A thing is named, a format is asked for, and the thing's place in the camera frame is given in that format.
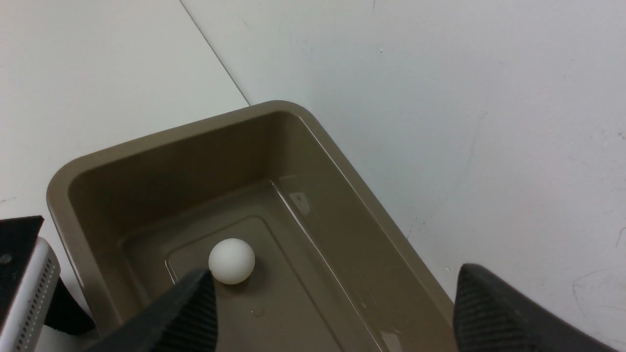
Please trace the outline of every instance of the brown tray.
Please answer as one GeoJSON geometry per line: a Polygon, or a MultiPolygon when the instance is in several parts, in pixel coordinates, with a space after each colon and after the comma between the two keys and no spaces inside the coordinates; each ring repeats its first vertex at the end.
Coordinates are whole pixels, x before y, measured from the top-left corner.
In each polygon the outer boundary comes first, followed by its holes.
{"type": "Polygon", "coordinates": [[[328,134],[271,101],[65,165],[48,206],[101,334],[237,237],[219,351],[454,351],[452,302],[328,134]]]}

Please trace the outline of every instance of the screw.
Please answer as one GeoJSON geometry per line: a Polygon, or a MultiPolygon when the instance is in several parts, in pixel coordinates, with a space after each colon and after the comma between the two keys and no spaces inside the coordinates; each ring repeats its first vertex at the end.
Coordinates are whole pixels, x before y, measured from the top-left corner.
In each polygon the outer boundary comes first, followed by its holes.
{"type": "Polygon", "coordinates": [[[13,257],[8,253],[0,256],[0,265],[9,265],[12,261],[13,257]]]}

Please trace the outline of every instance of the white table surface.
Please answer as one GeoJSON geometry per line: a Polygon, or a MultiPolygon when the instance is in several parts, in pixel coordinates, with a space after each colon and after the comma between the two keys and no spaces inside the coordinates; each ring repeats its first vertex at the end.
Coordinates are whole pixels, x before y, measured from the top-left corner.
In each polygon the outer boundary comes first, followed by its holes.
{"type": "MultiPolygon", "coordinates": [[[[176,0],[0,1],[0,219],[39,233],[86,304],[46,205],[70,160],[247,106],[176,0]]],[[[72,351],[44,327],[38,351],[72,351]]]]}

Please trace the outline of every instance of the white ball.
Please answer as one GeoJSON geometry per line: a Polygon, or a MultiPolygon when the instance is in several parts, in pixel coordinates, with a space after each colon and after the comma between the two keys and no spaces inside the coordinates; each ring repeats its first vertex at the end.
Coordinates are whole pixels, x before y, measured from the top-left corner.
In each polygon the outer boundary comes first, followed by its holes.
{"type": "Polygon", "coordinates": [[[216,244],[208,255],[208,268],[222,284],[238,284],[252,273],[254,252],[240,239],[225,239],[216,244]]]}

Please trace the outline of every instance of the scratch mark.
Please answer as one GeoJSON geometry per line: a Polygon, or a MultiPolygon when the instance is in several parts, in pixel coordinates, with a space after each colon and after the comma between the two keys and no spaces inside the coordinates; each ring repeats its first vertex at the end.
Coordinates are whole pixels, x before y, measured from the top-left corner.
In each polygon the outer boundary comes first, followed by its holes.
{"type": "Polygon", "coordinates": [[[432,218],[433,216],[437,215],[437,213],[439,212],[439,209],[440,209],[440,208],[437,208],[437,210],[435,210],[435,211],[433,212],[433,214],[432,214],[432,215],[430,215],[428,218],[430,219],[430,218],[432,218]]]}
{"type": "Polygon", "coordinates": [[[573,157],[571,155],[569,156],[569,159],[571,161],[573,161],[573,162],[581,162],[584,166],[589,166],[589,165],[587,165],[587,163],[584,160],[578,160],[578,159],[576,159],[575,157],[573,157]]]}
{"type": "Polygon", "coordinates": [[[611,341],[611,342],[615,342],[615,343],[619,343],[619,344],[626,344],[626,342],[622,341],[622,340],[618,340],[618,339],[612,339],[607,337],[607,335],[604,335],[603,333],[596,331],[596,337],[597,338],[601,338],[601,339],[605,339],[607,341],[611,341]]]}
{"type": "Polygon", "coordinates": [[[583,317],[585,317],[585,319],[587,319],[587,315],[585,314],[585,311],[583,310],[583,308],[580,305],[580,300],[578,299],[578,294],[576,293],[576,287],[580,287],[580,288],[584,288],[585,286],[581,285],[578,283],[578,281],[585,279],[588,276],[597,274],[598,272],[604,271],[606,269],[600,269],[600,270],[596,270],[596,271],[592,271],[589,272],[588,274],[585,274],[583,276],[578,277],[577,279],[574,279],[572,281],[572,294],[574,295],[574,300],[576,300],[576,305],[578,306],[578,309],[580,310],[580,312],[583,314],[583,317]]]}
{"type": "Polygon", "coordinates": [[[478,120],[478,123],[476,124],[476,129],[474,131],[474,136],[472,137],[471,145],[469,146],[469,157],[468,157],[467,161],[465,162],[465,168],[463,169],[463,172],[461,173],[461,175],[462,175],[461,179],[465,176],[467,171],[470,169],[470,165],[471,165],[472,161],[474,160],[474,152],[476,151],[476,142],[478,141],[478,135],[480,134],[480,128],[483,126],[483,121],[485,120],[487,115],[489,115],[489,110],[485,111],[483,116],[481,116],[480,120],[478,120]]]}
{"type": "Polygon", "coordinates": [[[313,45],[309,44],[309,41],[307,39],[302,40],[302,46],[300,47],[300,51],[307,59],[309,59],[309,61],[312,61],[312,55],[314,54],[315,49],[313,48],[313,45]]]}
{"type": "Polygon", "coordinates": [[[624,233],[624,230],[626,230],[626,227],[623,227],[623,228],[620,230],[620,235],[619,235],[619,236],[617,236],[617,242],[615,242],[615,248],[617,248],[617,246],[619,246],[619,244],[620,244],[620,239],[622,239],[622,235],[623,235],[623,233],[624,233]]]}
{"type": "Polygon", "coordinates": [[[241,17],[241,15],[238,15],[238,16],[239,16],[239,19],[241,19],[241,22],[244,24],[244,26],[245,26],[248,30],[250,30],[251,28],[250,28],[250,25],[248,24],[248,22],[247,22],[246,20],[244,20],[244,18],[243,18],[243,17],[241,17]]]}
{"type": "Polygon", "coordinates": [[[17,199],[17,197],[2,199],[2,200],[0,200],[0,204],[4,203],[4,202],[9,202],[9,201],[14,200],[14,199],[17,199]]]}
{"type": "Polygon", "coordinates": [[[574,300],[576,300],[576,305],[578,306],[578,310],[580,310],[581,314],[583,314],[583,316],[586,319],[587,315],[585,314],[585,311],[583,310],[583,308],[580,306],[580,301],[578,300],[578,295],[576,294],[576,288],[575,288],[575,286],[578,286],[578,287],[582,287],[582,286],[577,284],[576,281],[577,280],[574,280],[574,282],[572,282],[572,293],[574,294],[574,300]]]}
{"type": "Polygon", "coordinates": [[[626,312],[626,308],[621,308],[621,307],[616,307],[616,306],[600,306],[598,308],[616,309],[618,311],[626,312]]]}

